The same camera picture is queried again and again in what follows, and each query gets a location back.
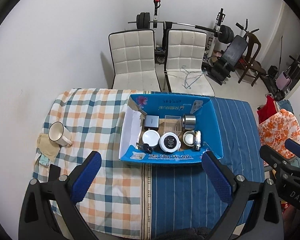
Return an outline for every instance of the white chair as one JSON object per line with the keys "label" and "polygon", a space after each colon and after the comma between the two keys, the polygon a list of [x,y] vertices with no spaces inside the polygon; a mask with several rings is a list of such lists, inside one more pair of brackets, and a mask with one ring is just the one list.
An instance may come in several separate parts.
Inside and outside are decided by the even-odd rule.
{"label": "white chair", "polygon": [[169,92],[214,97],[213,89],[201,71],[206,38],[206,33],[199,31],[167,31],[163,89],[167,83]]}
{"label": "white chair", "polygon": [[154,68],[154,31],[128,30],[109,35],[113,89],[161,91]]}

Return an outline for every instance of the pink suitcase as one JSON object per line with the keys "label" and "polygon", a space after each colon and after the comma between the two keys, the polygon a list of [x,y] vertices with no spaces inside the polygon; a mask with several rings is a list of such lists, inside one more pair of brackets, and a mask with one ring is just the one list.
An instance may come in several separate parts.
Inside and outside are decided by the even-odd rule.
{"label": "pink suitcase", "polygon": [[277,80],[275,81],[278,89],[283,90],[291,83],[291,78],[284,71],[279,75]]}

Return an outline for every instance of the blue gripper pad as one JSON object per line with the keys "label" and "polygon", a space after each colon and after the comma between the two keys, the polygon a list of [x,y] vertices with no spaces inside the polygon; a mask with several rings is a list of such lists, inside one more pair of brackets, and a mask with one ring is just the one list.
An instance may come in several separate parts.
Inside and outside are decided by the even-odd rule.
{"label": "blue gripper pad", "polygon": [[83,200],[92,181],[96,177],[96,175],[101,167],[102,159],[101,159],[100,153],[91,152],[90,155],[86,159],[88,161],[88,163],[85,164],[86,161],[84,161],[84,163],[81,164],[81,165],[85,165],[85,167],[83,168],[83,170],[81,171],[81,173],[79,174],[79,176],[77,177],[75,182],[72,184],[70,198],[74,204],[81,202]]}
{"label": "blue gripper pad", "polygon": [[201,165],[203,170],[207,173],[207,176],[210,179],[221,201],[230,204],[232,202],[233,187],[231,186],[227,178],[223,175],[222,171],[210,158],[208,152],[205,152],[202,155]]}
{"label": "blue gripper pad", "polygon": [[286,139],[284,147],[300,158],[300,144],[291,139]]}

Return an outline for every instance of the blue cardboard box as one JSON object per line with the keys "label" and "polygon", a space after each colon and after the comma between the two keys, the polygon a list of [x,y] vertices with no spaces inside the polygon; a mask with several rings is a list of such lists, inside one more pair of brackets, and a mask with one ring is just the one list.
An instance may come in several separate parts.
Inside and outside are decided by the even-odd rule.
{"label": "blue cardboard box", "polygon": [[[139,142],[145,115],[196,116],[195,130],[201,131],[201,150],[179,150],[172,154],[165,153],[156,147],[152,154],[139,150]],[[212,151],[221,159],[223,149],[216,113],[209,97],[186,94],[132,94],[128,100],[127,110],[122,125],[119,159],[130,163],[149,163],[160,165],[201,163],[201,156]]]}

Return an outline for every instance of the beige cloth coaster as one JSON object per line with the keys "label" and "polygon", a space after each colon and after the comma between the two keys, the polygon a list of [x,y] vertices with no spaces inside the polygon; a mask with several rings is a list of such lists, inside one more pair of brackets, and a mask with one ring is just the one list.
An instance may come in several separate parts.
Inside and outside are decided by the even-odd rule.
{"label": "beige cloth coaster", "polygon": [[60,146],[56,142],[51,141],[49,135],[44,133],[41,133],[37,139],[37,148],[53,163],[60,151]]}

